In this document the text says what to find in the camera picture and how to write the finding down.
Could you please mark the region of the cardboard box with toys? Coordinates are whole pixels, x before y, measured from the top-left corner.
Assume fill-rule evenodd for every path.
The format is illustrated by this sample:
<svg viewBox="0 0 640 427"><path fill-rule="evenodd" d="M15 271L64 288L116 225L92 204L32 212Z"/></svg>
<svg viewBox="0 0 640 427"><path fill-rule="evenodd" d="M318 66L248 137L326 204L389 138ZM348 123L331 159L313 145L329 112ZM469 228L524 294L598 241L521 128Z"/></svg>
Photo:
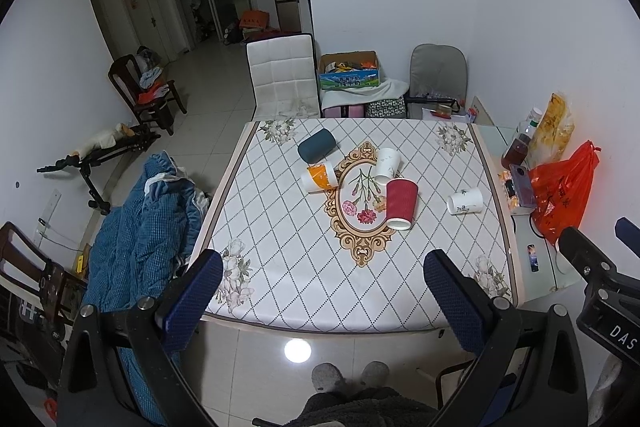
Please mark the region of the cardboard box with toys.
<svg viewBox="0 0 640 427"><path fill-rule="evenodd" d="M378 87L378 56L374 51L323 54L318 62L318 80L324 91Z"/></svg>

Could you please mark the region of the small lighter on table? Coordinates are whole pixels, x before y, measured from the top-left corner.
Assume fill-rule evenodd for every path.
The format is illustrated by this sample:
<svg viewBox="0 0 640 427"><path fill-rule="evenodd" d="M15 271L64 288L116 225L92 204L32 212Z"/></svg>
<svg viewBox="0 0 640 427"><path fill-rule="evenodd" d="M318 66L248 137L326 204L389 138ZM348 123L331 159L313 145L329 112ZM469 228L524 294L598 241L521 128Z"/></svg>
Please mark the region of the small lighter on table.
<svg viewBox="0 0 640 427"><path fill-rule="evenodd" d="M536 246L534 244L528 244L526 249L527 249L527 256L528 256L530 271L532 271L533 273L536 273L539 271Z"/></svg>

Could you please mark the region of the red ribbed paper cup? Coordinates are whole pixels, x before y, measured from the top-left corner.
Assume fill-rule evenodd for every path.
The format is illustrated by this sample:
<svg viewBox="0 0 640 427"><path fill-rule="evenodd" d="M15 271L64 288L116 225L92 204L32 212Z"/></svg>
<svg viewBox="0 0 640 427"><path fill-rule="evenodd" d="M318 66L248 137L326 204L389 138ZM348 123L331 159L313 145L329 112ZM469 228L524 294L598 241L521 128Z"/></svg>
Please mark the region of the red ribbed paper cup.
<svg viewBox="0 0 640 427"><path fill-rule="evenodd" d="M418 184L408 179L393 179L386 184L386 225L390 229L411 229L418 191Z"/></svg>

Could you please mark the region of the grey slipper right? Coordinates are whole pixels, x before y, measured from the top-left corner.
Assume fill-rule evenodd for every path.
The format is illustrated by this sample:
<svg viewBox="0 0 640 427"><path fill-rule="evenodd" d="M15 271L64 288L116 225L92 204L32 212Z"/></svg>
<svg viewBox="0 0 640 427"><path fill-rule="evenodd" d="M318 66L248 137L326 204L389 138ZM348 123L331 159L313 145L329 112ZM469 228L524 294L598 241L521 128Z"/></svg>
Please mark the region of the grey slipper right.
<svg viewBox="0 0 640 427"><path fill-rule="evenodd" d="M390 368L381 361L372 361L362 370L359 384L362 389L378 389L386 386L390 378Z"/></svg>

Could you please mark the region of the orange and white paper cup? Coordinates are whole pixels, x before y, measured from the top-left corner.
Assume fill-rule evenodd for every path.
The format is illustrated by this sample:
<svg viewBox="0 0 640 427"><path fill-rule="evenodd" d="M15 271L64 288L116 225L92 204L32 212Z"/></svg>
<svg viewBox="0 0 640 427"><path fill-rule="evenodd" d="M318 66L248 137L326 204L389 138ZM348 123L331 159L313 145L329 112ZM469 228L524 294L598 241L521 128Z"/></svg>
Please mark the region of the orange and white paper cup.
<svg viewBox="0 0 640 427"><path fill-rule="evenodd" d="M307 167L300 175L300 182L309 194L332 191L338 187L334 167L329 161Z"/></svg>

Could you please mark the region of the dark brown jar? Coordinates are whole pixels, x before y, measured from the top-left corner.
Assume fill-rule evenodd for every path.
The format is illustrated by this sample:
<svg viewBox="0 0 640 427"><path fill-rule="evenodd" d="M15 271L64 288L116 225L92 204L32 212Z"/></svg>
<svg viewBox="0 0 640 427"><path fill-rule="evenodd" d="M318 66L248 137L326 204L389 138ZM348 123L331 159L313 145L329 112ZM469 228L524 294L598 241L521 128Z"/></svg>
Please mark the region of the dark brown jar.
<svg viewBox="0 0 640 427"><path fill-rule="evenodd" d="M510 147L501 158L501 165L504 169L509 169L511 165L521 166L528 154L530 138L524 133L520 133L513 139Z"/></svg>

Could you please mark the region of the grey slipper left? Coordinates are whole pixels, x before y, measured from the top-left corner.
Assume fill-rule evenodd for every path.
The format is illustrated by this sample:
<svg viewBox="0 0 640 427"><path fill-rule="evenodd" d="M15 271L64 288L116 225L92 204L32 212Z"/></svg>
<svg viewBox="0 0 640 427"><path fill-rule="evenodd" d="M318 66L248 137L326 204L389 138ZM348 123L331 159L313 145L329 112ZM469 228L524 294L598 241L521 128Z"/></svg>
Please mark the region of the grey slipper left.
<svg viewBox="0 0 640 427"><path fill-rule="evenodd" d="M335 365L321 363L311 371L311 384L317 393L341 392L346 385L346 381Z"/></svg>

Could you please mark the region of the diamond pattern floral tablecloth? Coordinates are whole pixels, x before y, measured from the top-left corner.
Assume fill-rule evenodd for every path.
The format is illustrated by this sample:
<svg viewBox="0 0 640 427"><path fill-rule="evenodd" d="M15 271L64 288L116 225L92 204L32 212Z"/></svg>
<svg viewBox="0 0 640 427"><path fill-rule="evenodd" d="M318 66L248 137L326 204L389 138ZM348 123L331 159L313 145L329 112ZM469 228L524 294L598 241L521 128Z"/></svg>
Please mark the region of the diamond pattern floral tablecloth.
<svg viewBox="0 0 640 427"><path fill-rule="evenodd" d="M322 128L336 147L309 165L298 144ZM517 303L513 235L487 135L476 124L415 119L249 122L196 243L224 262L206 319L327 334L437 329L445 317L423 280L435 248L488 295ZM386 185L374 181L381 147L400 154L394 179L419 187L408 231L386 225ZM306 193L300 175L326 161L338 187ZM473 187L483 210L451 216L447 198Z"/></svg>

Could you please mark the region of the black weight bench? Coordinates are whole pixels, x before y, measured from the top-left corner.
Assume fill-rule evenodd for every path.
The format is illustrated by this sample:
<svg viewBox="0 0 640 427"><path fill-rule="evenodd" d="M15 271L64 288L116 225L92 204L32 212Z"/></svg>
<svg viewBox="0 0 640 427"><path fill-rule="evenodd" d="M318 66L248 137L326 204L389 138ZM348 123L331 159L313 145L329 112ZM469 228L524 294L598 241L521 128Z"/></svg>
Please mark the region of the black weight bench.
<svg viewBox="0 0 640 427"><path fill-rule="evenodd" d="M102 197L91 181L92 169L130 152L145 152L158 139L160 135L146 124L138 124L134 127L116 124L112 129L93 135L84 145L55 161L53 165L38 168L37 172L49 174L66 168L77 169L88 186L90 195L88 206L93 210L99 210L102 216L107 216L111 212L112 205Z"/></svg>

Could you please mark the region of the blue quilted jacket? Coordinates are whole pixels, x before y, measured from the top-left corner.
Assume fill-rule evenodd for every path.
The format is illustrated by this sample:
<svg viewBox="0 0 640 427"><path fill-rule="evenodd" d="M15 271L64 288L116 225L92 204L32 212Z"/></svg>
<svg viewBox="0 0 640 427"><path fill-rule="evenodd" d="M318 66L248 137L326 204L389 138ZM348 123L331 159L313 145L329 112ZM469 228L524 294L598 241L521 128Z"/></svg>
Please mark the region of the blue quilted jacket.
<svg viewBox="0 0 640 427"><path fill-rule="evenodd" d="M165 152L151 155L122 206L96 236L85 303L100 312L157 297L186 267L204 213L198 190Z"/></svg>

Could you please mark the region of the grey office chair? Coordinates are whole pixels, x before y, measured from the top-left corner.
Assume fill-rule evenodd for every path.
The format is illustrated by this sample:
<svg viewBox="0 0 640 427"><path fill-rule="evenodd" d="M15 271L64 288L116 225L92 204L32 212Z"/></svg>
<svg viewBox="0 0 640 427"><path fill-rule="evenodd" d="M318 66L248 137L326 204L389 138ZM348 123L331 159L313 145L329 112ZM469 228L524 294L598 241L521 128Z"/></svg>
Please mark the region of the grey office chair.
<svg viewBox="0 0 640 427"><path fill-rule="evenodd" d="M409 90L404 95L407 116L421 119L423 109L447 106L454 115L465 112L468 64L454 46L423 43L410 58Z"/></svg>

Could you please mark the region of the dark wooden chair near left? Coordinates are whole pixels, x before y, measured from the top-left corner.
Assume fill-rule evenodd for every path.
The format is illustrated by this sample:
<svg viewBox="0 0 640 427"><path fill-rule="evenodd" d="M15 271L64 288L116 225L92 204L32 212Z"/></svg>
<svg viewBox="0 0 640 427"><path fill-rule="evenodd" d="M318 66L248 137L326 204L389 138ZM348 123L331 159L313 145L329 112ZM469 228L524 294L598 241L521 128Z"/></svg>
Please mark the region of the dark wooden chair near left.
<svg viewBox="0 0 640 427"><path fill-rule="evenodd" d="M55 387L86 283L43 254L12 222L1 227L1 286L16 299L9 331Z"/></svg>

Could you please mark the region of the white paper cup right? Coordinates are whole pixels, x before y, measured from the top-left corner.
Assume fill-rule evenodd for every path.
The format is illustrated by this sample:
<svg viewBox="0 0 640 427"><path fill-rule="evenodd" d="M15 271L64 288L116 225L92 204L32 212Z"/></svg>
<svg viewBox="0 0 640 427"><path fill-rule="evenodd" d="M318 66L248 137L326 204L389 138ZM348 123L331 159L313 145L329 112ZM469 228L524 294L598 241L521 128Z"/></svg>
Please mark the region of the white paper cup right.
<svg viewBox="0 0 640 427"><path fill-rule="evenodd" d="M451 216L478 213L484 208L483 193L478 187L467 188L450 195L446 204Z"/></svg>

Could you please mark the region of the white floral paper cup centre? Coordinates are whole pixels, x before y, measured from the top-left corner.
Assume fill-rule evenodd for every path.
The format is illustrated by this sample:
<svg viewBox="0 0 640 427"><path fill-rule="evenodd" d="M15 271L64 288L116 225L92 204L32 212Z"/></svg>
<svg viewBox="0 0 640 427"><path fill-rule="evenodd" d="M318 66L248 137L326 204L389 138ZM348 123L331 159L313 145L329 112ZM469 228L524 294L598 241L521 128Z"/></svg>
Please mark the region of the white floral paper cup centre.
<svg viewBox="0 0 640 427"><path fill-rule="evenodd" d="M398 173L400 161L398 150L391 147L379 148L378 159L374 169L374 181L382 186L392 181Z"/></svg>

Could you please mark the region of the dark wooden chair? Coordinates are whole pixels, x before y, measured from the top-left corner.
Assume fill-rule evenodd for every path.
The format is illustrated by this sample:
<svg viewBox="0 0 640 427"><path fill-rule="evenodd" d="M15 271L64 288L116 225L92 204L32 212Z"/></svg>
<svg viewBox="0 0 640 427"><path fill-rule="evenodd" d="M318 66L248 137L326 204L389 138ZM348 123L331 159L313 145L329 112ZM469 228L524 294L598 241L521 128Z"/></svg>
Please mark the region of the dark wooden chair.
<svg viewBox="0 0 640 427"><path fill-rule="evenodd" d="M137 57L128 54L116 58L107 78L140 126L157 127L169 135L174 134L175 117L169 104L175 103L182 115L186 115L186 106L175 81L169 79L160 66L141 72Z"/></svg>
<svg viewBox="0 0 640 427"><path fill-rule="evenodd" d="M1 286L16 299L9 331L55 387L86 283L43 254L12 222L1 227Z"/></svg>

